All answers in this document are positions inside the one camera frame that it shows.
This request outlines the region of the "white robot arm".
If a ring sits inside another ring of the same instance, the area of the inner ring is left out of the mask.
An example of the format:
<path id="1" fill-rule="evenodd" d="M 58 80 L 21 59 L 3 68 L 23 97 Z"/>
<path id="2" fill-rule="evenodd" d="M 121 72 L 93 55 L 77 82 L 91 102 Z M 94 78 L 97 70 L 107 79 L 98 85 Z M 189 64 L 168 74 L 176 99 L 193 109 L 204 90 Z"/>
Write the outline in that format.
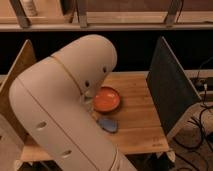
<path id="1" fill-rule="evenodd" d="M 87 35 L 13 81 L 16 117 L 62 171 L 136 171 L 91 116 L 92 98 L 116 63 L 107 38 Z"/>

